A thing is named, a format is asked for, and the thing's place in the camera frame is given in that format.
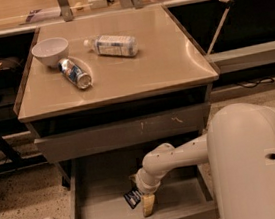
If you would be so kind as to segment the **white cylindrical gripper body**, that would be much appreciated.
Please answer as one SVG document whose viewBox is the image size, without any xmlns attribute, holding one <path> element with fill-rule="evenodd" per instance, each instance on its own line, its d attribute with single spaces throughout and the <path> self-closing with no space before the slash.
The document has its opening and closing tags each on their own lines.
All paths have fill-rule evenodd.
<svg viewBox="0 0 275 219">
<path fill-rule="evenodd" d="M 143 168 L 139 169 L 135 175 L 136 186 L 143 194 L 155 193 L 161 185 L 151 174 L 148 174 Z"/>
</svg>

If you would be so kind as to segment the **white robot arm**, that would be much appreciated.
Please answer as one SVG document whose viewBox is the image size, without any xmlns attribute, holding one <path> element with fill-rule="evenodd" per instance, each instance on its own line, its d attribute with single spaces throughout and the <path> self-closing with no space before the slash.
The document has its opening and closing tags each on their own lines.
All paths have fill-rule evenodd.
<svg viewBox="0 0 275 219">
<path fill-rule="evenodd" d="M 145 155 L 136 186 L 151 195 L 172 169 L 207 162 L 220 219 L 275 219 L 275 108 L 248 103 L 218 111 L 207 133 Z"/>
</svg>

